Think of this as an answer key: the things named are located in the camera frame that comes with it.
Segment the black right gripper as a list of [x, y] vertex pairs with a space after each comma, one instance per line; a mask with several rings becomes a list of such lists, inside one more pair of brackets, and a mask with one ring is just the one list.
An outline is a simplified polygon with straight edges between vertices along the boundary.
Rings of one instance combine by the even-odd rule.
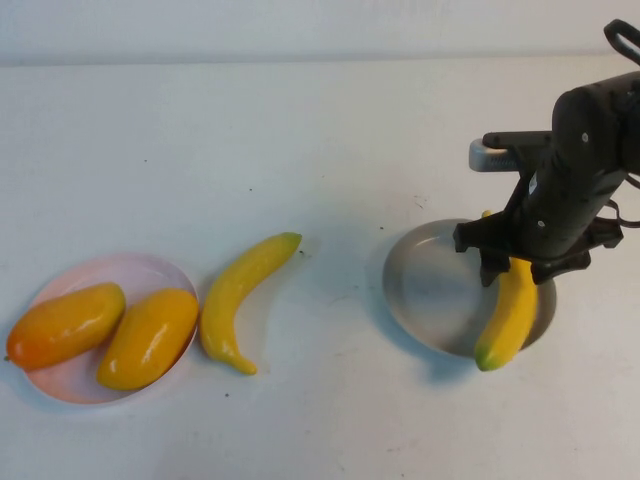
[[617, 220], [598, 216], [623, 180], [621, 169], [563, 173], [545, 160], [528, 180], [518, 182], [503, 211], [458, 224], [455, 249], [479, 249], [483, 287], [509, 271], [510, 258], [531, 263], [536, 285], [584, 270], [592, 249], [614, 248], [623, 239]]

